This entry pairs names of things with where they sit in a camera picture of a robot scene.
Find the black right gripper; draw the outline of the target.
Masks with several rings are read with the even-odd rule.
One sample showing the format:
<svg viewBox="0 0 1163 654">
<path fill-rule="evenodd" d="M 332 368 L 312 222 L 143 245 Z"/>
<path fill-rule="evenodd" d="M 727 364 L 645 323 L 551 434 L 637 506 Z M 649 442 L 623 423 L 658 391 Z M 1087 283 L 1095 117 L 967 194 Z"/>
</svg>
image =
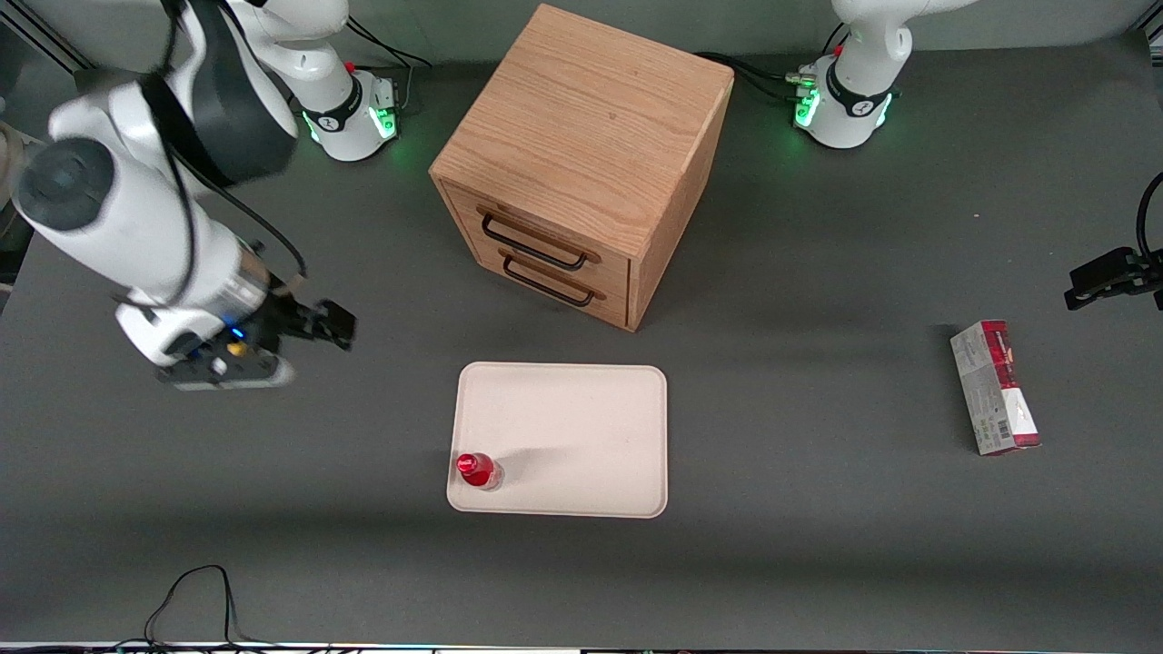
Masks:
<svg viewBox="0 0 1163 654">
<path fill-rule="evenodd" d="M 293 296 L 271 294 L 242 320 L 242 360 L 279 362 L 286 337 L 327 342 L 349 351 L 356 326 L 356 317 L 338 303 L 320 301 L 313 310 Z"/>
</svg>

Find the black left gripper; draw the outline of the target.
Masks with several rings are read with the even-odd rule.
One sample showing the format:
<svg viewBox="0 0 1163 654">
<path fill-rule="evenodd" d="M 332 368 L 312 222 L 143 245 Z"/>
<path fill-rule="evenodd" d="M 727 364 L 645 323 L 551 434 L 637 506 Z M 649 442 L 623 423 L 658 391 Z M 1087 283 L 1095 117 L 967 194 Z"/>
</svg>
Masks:
<svg viewBox="0 0 1163 654">
<path fill-rule="evenodd" d="M 1084 263 L 1071 272 L 1071 286 L 1064 292 L 1068 311 L 1078 311 L 1090 303 L 1116 296 L 1150 294 L 1156 310 L 1163 310 L 1162 266 L 1155 253 L 1135 253 L 1118 247 Z"/>
</svg>

